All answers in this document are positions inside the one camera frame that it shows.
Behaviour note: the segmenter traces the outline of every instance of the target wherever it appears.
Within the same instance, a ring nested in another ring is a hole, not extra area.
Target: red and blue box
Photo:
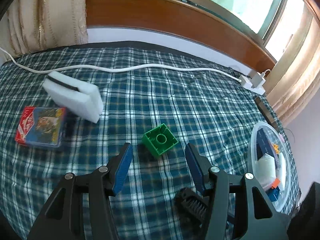
[[[66,108],[26,106],[15,141],[25,146],[58,148],[64,130]]]

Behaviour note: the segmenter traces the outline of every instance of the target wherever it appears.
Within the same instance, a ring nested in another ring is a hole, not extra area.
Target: silver screw
[[[67,173],[66,175],[64,175],[65,179],[72,179],[73,178],[73,174],[72,173]]]
[[[214,173],[217,173],[217,172],[220,171],[220,169],[219,169],[219,167],[217,167],[217,166],[212,166],[212,167],[210,168],[210,171],[212,171],[212,172],[214,172]]]
[[[247,179],[253,179],[253,174],[251,174],[251,173],[246,173],[246,174],[245,174],[245,177],[246,177]]]
[[[106,171],[108,171],[108,167],[107,167],[107,166],[101,166],[101,167],[99,168],[99,171],[100,171],[100,172],[106,172]]]

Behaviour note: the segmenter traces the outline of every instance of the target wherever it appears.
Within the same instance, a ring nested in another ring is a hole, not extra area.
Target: circular tube inside green block
[[[153,142],[154,145],[156,147],[160,147],[162,146],[163,144],[165,144],[167,142],[167,137],[162,134],[162,133],[159,133],[157,136],[156,136],[156,140]]]

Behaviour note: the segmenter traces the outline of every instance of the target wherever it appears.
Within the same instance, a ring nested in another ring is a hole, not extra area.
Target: bed
[[[192,55],[140,42],[61,47],[25,54],[17,62],[37,70],[78,64],[124,68],[159,63],[183,68],[205,66],[235,77],[240,75]],[[14,141],[25,106],[55,105],[41,87],[45,75],[27,72],[11,61],[0,67],[0,210],[15,232],[22,239],[27,238],[43,204],[64,174],[90,173],[130,142],[133,160],[124,187],[111,198],[120,239],[196,239],[192,227],[178,216],[174,205],[174,196],[181,188],[195,191],[185,160],[185,145],[194,144],[201,155],[227,173],[243,175],[252,128],[265,121],[253,101],[254,94],[214,72],[147,68],[125,73],[89,69],[63,73],[97,85],[104,111],[97,124],[69,114],[63,148],[52,151],[23,147]],[[283,127],[274,113],[273,117],[290,154]],[[155,159],[141,138],[162,123],[179,143]],[[292,155],[289,159],[292,183],[282,209],[286,214],[295,208],[299,193]],[[232,194],[229,202],[234,205]],[[84,196],[86,239],[92,239],[88,212],[88,198]],[[226,239],[230,239],[231,231],[228,224]]]

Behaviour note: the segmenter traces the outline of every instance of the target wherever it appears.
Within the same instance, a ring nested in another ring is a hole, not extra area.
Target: charger cable
[[[35,70],[35,69],[26,67],[26,66],[21,65],[18,62],[16,62],[14,60],[14,58],[12,57],[12,55],[9,52],[7,52],[6,50],[2,49],[1,47],[0,47],[0,50],[2,50],[4,53],[8,54],[15,65],[17,65],[18,67],[23,68],[25,70],[28,70],[28,71],[30,71],[30,72],[32,72],[34,74],[49,74],[52,71],[58,71],[59,72],[59,71],[63,71],[63,70],[79,69],[79,68],[91,68],[91,69],[105,71],[105,72],[119,73],[119,72],[127,72],[127,71],[131,71],[131,70],[147,68],[147,67],[159,67],[159,68],[165,68],[165,69],[171,69],[171,70],[177,70],[177,71],[213,71],[213,72],[225,75],[225,76],[227,76],[229,78],[232,78],[233,80],[236,80],[239,83],[241,83],[241,80],[239,78],[236,78],[234,76],[229,75],[228,73],[225,73],[225,72],[223,72],[221,70],[214,69],[214,68],[204,68],[204,67],[200,67],[200,68],[178,68],[178,67],[167,66],[167,65],[162,65],[162,64],[143,64],[143,65],[137,65],[137,66],[133,66],[133,67],[115,68],[115,69],[105,68],[105,67],[98,67],[98,66],[94,66],[94,65],[73,65],[73,66],[61,67],[61,68],[56,68],[56,69],[51,69],[51,70]]]

